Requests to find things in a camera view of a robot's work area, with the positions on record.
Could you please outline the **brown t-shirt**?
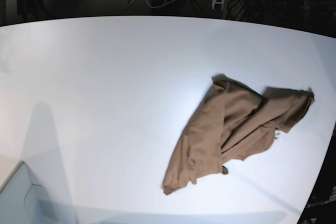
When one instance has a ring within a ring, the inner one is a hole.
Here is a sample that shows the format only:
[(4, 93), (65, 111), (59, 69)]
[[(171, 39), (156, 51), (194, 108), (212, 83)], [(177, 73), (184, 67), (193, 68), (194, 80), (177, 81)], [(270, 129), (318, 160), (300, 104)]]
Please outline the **brown t-shirt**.
[(212, 82), (172, 153), (162, 183), (166, 195), (201, 177), (228, 174), (230, 160), (268, 150), (276, 132), (288, 133), (314, 103), (310, 89), (269, 87), (260, 94), (224, 74)]

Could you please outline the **white bin at corner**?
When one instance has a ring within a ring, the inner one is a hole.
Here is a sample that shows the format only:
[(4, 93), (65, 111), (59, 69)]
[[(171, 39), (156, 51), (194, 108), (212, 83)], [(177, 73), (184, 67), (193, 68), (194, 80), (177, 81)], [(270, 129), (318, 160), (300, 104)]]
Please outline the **white bin at corner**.
[(46, 223), (43, 186), (33, 184), (27, 165), (20, 162), (1, 185), (1, 224)]

